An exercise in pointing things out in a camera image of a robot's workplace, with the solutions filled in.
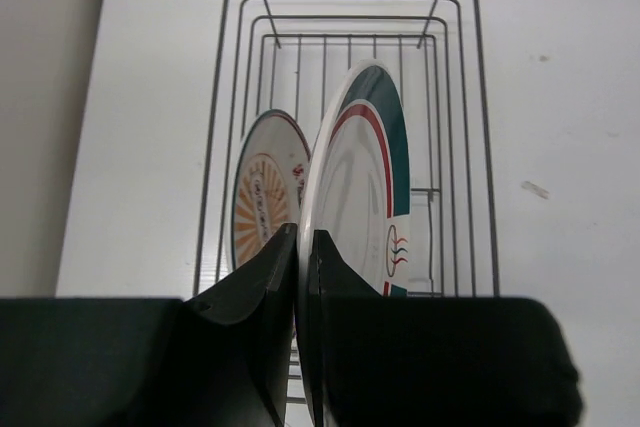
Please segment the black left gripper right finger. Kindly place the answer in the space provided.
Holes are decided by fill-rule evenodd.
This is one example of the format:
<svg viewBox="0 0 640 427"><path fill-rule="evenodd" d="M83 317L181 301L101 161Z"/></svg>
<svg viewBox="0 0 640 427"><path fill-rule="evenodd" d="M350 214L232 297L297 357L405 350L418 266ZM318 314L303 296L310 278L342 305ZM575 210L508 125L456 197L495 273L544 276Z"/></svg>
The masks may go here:
<svg viewBox="0 0 640 427"><path fill-rule="evenodd" d="M310 304L319 304L323 297L381 298L342 258L331 234L315 230L310 255Z"/></svg>

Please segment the white plate orange sunburst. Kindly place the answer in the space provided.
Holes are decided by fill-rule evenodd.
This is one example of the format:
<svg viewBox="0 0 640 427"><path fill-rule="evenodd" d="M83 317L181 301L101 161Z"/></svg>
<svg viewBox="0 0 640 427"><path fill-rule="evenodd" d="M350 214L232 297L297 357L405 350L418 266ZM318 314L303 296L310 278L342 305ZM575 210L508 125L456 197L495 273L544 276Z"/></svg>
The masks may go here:
<svg viewBox="0 0 640 427"><path fill-rule="evenodd" d="M284 223L297 223L311 151L287 112L260 114L238 156L230 219L231 267L255 257Z"/></svg>

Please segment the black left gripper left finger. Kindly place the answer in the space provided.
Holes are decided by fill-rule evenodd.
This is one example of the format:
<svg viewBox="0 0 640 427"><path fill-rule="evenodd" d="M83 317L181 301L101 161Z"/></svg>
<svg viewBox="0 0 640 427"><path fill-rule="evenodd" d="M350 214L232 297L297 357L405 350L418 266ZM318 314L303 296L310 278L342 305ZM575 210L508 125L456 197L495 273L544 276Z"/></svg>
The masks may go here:
<svg viewBox="0 0 640 427"><path fill-rule="evenodd" d="M296 290L296 226L188 302L192 422L281 422Z"/></svg>

